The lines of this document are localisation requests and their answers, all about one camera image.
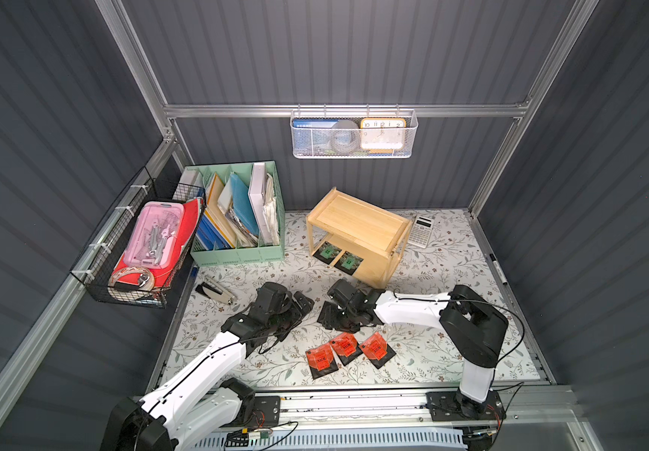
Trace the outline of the green tea bag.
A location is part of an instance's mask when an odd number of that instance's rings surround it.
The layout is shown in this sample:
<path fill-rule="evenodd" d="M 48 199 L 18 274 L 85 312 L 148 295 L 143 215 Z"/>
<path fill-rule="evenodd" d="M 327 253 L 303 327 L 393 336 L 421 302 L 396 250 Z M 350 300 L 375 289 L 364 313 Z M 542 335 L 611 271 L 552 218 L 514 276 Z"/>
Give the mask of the green tea bag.
<path fill-rule="evenodd" d="M 335 268 L 348 275 L 353 275 L 359 268 L 363 259 L 345 251 L 335 263 Z"/>
<path fill-rule="evenodd" d="M 332 264 L 341 253 L 341 248 L 331 242 L 323 242 L 314 252 L 313 257 L 326 265 Z"/>

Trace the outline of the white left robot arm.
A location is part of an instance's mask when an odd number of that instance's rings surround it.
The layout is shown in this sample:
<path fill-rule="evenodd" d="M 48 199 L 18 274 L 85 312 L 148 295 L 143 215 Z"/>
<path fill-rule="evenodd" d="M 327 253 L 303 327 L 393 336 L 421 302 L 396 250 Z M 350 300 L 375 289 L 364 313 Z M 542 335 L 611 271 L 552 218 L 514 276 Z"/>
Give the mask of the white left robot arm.
<path fill-rule="evenodd" d="M 255 392 L 223 379 L 269 338 L 281 342 L 313 310 L 300 291 L 266 282 L 255 300 L 228 319 L 211 343 L 175 376 L 110 413 L 102 450 L 186 450 L 214 430 L 251 420 Z"/>

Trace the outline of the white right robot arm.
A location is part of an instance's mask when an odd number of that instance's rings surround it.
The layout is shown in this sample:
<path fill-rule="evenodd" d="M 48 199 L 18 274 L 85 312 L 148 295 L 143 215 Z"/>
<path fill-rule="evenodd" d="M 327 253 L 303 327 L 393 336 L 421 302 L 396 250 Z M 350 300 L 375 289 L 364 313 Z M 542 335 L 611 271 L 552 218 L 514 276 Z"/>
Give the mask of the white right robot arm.
<path fill-rule="evenodd" d="M 476 291 L 465 285 L 433 295 L 363 291 L 340 279 L 328 297 L 318 317 L 328 330 L 354 334 L 363 327 L 402 323 L 444 332 L 465 360 L 458 401 L 486 407 L 509 321 Z"/>

